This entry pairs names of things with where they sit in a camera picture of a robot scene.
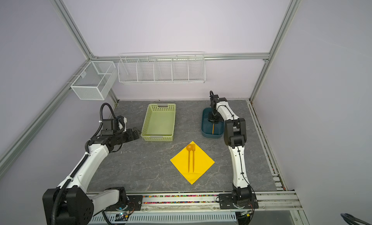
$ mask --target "basket handle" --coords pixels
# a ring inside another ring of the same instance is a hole
[[[168,107],[168,103],[158,103],[158,107]]]

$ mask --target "gray table surface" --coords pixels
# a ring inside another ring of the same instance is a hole
[[[142,129],[149,103],[161,101],[121,101],[115,115],[127,118],[127,127]],[[123,144],[117,153],[110,153],[98,167],[88,187],[101,192],[109,187],[124,186],[127,192],[231,191],[231,157],[223,137],[205,138],[201,134],[201,117],[209,101],[174,101],[176,123],[172,142],[146,142],[142,138]],[[255,191],[275,191],[275,183],[249,113],[247,102],[230,100],[230,107],[244,118],[247,127],[245,166],[248,180]],[[191,185],[170,162],[191,141],[202,148],[214,164]]]

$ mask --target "white mesh basket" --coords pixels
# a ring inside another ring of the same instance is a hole
[[[204,55],[121,58],[119,81],[135,83],[205,82]]]
[[[90,61],[71,88],[81,100],[105,100],[117,77],[113,61]]]

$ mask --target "dark blue plastic bin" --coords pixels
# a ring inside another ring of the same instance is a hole
[[[218,139],[224,134],[225,122],[214,124],[214,134],[212,135],[213,123],[208,121],[208,114],[212,108],[205,108],[202,117],[202,135],[206,138]]]

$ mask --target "yellow napkin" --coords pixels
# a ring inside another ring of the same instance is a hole
[[[170,161],[178,169],[178,171],[186,178],[190,184],[194,184],[213,164],[214,161],[197,145],[194,141],[190,144],[195,145],[195,169],[192,172],[192,156],[193,151],[190,151],[190,172],[188,172],[189,151],[182,149]]]

